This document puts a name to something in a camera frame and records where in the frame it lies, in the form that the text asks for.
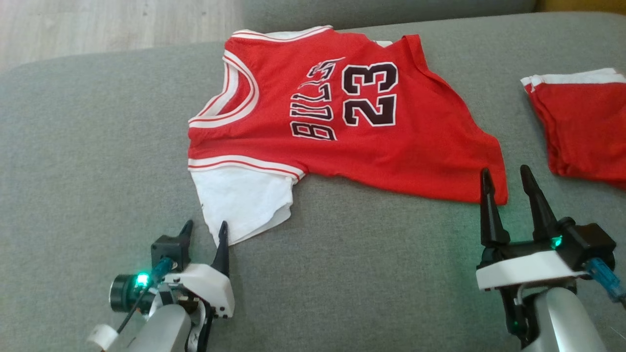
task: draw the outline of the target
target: green led light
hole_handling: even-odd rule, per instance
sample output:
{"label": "green led light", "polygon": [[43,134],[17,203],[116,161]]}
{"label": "green led light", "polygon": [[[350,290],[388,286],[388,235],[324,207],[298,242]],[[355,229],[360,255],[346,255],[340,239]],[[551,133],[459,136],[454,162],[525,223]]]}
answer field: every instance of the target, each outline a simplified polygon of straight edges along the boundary
{"label": "green led light", "polygon": [[552,237],[552,249],[556,249],[558,246],[561,245],[561,243],[563,243],[563,236]]}
{"label": "green led light", "polygon": [[146,274],[145,272],[140,272],[139,275],[137,275],[137,285],[147,286],[149,279],[150,275]]}
{"label": "green led light", "polygon": [[511,332],[512,332],[512,333],[514,333],[514,334],[515,334],[515,333],[517,333],[517,332],[519,332],[519,330],[520,330],[520,324],[519,324],[516,320],[514,320],[514,321],[513,321],[513,326],[511,326],[510,330],[511,330]]}

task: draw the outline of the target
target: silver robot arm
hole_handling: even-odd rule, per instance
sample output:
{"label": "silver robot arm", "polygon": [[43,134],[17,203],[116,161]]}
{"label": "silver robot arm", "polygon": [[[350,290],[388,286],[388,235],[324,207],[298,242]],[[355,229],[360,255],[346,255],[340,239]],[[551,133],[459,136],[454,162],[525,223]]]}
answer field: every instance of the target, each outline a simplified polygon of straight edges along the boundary
{"label": "silver robot arm", "polygon": [[134,311],[144,315],[146,324],[126,352],[204,352],[214,318],[227,319],[235,311],[235,298],[229,278],[228,225],[222,224],[213,264],[193,264],[188,258],[193,222],[188,221],[178,237],[162,236],[152,246],[155,269],[172,263],[165,275],[119,275],[110,290],[114,311],[128,316],[118,330],[100,324],[88,341],[103,351],[115,346],[119,332]]}
{"label": "silver robot arm", "polygon": [[483,170],[485,249],[476,267],[478,288],[500,292],[507,330],[519,338],[523,352],[605,352],[576,296],[576,280],[594,278],[614,302],[626,302],[626,291],[612,273],[615,241],[597,224],[580,226],[569,217],[557,221],[530,168],[522,165],[520,172],[535,230],[532,241],[511,243],[495,205],[491,175]]}

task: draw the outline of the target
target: blue cable connector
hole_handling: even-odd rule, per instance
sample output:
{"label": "blue cable connector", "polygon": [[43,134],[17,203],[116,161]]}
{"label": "blue cable connector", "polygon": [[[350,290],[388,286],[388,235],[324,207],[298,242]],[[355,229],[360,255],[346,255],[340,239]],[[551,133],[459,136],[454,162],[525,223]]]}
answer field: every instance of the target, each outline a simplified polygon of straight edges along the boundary
{"label": "blue cable connector", "polygon": [[152,269],[150,278],[152,282],[159,283],[163,277],[172,271],[174,267],[174,261],[168,257],[164,257],[161,261]]}
{"label": "blue cable connector", "polygon": [[624,304],[626,308],[626,290],[620,285],[620,279],[608,268],[600,258],[591,258],[585,266],[591,277],[598,281],[605,290],[611,302]]}

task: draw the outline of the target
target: gray couch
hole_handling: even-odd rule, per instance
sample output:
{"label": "gray couch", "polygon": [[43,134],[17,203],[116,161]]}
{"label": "gray couch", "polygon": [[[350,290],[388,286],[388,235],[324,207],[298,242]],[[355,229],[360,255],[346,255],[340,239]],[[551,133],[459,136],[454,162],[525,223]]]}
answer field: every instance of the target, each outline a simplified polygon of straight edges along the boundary
{"label": "gray couch", "polygon": [[[514,241],[532,223],[518,175],[528,164],[557,217],[598,222],[626,277],[626,193],[547,167],[543,131],[519,79],[624,70],[626,18],[521,14],[353,29],[419,33],[430,68],[501,143]],[[0,76],[0,351],[96,351],[117,326],[111,280],[150,265],[150,244],[191,218],[192,259],[215,245],[187,172],[187,119],[222,85],[222,43],[34,63]],[[230,248],[235,316],[210,351],[518,351],[499,294],[476,287],[479,207],[306,177],[292,217]],[[579,296],[607,348],[626,318],[592,282]],[[141,326],[135,317],[123,334]]]}
{"label": "gray couch", "polygon": [[241,0],[244,23],[260,32],[320,24],[335,29],[528,13],[535,0]]}

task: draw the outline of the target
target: red basketball jersey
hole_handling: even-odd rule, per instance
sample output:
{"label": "red basketball jersey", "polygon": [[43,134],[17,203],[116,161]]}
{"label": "red basketball jersey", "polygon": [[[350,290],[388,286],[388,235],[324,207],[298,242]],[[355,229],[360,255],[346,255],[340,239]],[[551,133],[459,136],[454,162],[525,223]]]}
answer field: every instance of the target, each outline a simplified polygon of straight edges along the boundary
{"label": "red basketball jersey", "polygon": [[479,202],[488,167],[506,203],[497,139],[428,70],[418,35],[383,46],[330,26],[238,31],[223,60],[223,92],[189,121],[191,171],[236,166],[294,182],[317,173]]}

